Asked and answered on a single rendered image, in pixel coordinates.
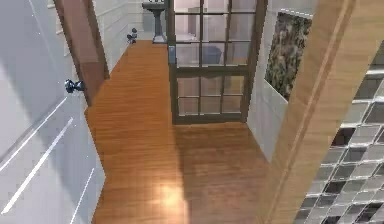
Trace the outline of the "brown glass paned door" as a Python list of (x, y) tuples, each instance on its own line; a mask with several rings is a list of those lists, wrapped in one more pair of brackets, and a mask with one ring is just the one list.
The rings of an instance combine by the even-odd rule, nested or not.
[(174, 124), (243, 122), (268, 0), (168, 0)]

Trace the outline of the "dark mottled framed picture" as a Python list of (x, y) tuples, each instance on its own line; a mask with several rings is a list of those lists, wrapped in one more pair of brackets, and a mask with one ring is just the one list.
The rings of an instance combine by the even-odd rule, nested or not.
[(278, 13), (265, 80), (285, 100), (293, 90), (311, 25), (310, 19)]

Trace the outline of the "white panelled room door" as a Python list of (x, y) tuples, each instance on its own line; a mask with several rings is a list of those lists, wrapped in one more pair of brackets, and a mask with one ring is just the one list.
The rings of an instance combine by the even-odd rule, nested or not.
[(105, 173), (53, 0), (0, 0), (0, 224), (91, 224)]
[(124, 53), (127, 42), (130, 0), (93, 0), (108, 70), (112, 71)]

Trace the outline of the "grey pedestal sink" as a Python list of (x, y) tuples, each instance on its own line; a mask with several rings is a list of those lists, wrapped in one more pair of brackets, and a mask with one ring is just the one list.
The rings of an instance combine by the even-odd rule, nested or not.
[(166, 37), (163, 34), (161, 13), (166, 10), (165, 0), (144, 0), (142, 7), (153, 13), (155, 20), (153, 44), (165, 44)]

